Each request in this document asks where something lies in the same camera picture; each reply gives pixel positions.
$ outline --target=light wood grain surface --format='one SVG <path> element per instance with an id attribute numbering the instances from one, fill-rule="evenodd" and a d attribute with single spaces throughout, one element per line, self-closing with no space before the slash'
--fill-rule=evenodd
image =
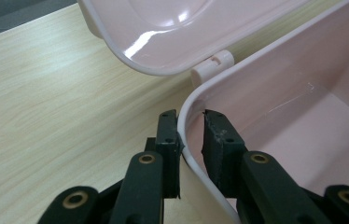
<path id="1" fill-rule="evenodd" d="M 236 57 L 280 37 L 259 36 Z M 65 189 L 116 183 L 156 135 L 159 113 L 179 111 L 191 92 L 187 75 L 150 77 L 122 64 L 78 5 L 0 34 L 0 223 L 36 223 Z M 165 223 L 202 219 L 183 195 L 165 201 Z"/>

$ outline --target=container lid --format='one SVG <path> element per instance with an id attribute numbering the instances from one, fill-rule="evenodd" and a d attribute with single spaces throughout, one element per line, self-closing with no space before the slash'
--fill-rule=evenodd
<path id="1" fill-rule="evenodd" d="M 140 72 L 184 72 L 308 0 L 79 0 L 114 54 Z"/>

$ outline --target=black plastic part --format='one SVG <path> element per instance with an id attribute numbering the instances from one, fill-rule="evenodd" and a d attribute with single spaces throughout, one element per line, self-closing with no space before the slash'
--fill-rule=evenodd
<path id="1" fill-rule="evenodd" d="M 159 153 L 146 151 L 133 156 L 109 223 L 162 223 L 162 181 Z"/>
<path id="2" fill-rule="evenodd" d="M 324 200 L 334 223 L 349 223 L 349 186 L 330 186 Z"/>
<path id="3" fill-rule="evenodd" d="M 99 202 L 96 207 L 96 216 L 100 216 L 100 224 L 106 224 L 110 221 L 114 204 L 119 196 L 122 180 L 99 193 Z"/>
<path id="4" fill-rule="evenodd" d="M 241 174 L 266 223 L 331 223 L 274 157 L 246 152 Z"/>
<path id="5" fill-rule="evenodd" d="M 227 198 L 238 197 L 238 167 L 246 151 L 244 140 L 227 117 L 205 110 L 203 161 L 210 179 Z"/>
<path id="6" fill-rule="evenodd" d="M 38 221 L 39 224 L 96 223 L 99 195 L 90 187 L 74 187 L 58 195 Z"/>
<path id="7" fill-rule="evenodd" d="M 261 224 L 264 218 L 253 198 L 250 197 L 248 188 L 243 187 L 244 193 L 236 200 L 236 210 L 242 224 Z"/>
<path id="8" fill-rule="evenodd" d="M 175 110 L 160 114 L 155 151 L 163 158 L 163 198 L 177 198 L 180 195 L 180 155 L 183 149 L 177 133 L 177 117 Z"/>
<path id="9" fill-rule="evenodd" d="M 306 195 L 308 195 L 308 197 L 312 200 L 312 202 L 314 202 L 314 204 L 324 214 L 326 214 L 326 217 L 328 217 L 331 220 L 331 222 L 332 222 L 332 220 L 333 220 L 332 216 L 336 216 L 336 215 L 333 215 L 333 214 L 330 213 L 331 211 L 328 209 L 326 200 L 322 196 L 320 196 L 320 195 L 318 195 L 318 194 L 316 194 L 314 192 L 311 192 L 308 189 L 302 189 L 302 190 L 306 193 Z"/>
<path id="10" fill-rule="evenodd" d="M 155 138 L 149 137 L 146 140 L 145 151 L 155 151 Z"/>

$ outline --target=plastic hinge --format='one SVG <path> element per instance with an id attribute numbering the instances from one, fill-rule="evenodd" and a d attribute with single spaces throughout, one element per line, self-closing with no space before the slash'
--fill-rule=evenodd
<path id="1" fill-rule="evenodd" d="M 191 79 L 194 88 L 220 74 L 235 65 L 232 54 L 227 50 L 221 50 L 212 57 L 197 64 L 191 69 Z"/>

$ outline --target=pink plastic container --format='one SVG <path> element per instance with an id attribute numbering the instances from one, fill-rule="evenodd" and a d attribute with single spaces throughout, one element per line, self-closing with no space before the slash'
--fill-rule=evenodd
<path id="1" fill-rule="evenodd" d="M 91 32 L 131 68 L 182 73 L 309 0 L 78 0 Z"/>
<path id="2" fill-rule="evenodd" d="M 273 155 L 302 187 L 322 194 L 349 185 L 349 1 L 203 83 L 180 111 L 187 165 L 239 222 L 204 171 L 206 108 L 225 114 L 248 149 Z M 206 207 L 201 194 L 190 195 Z M 218 223 L 209 212 L 206 221 Z"/>

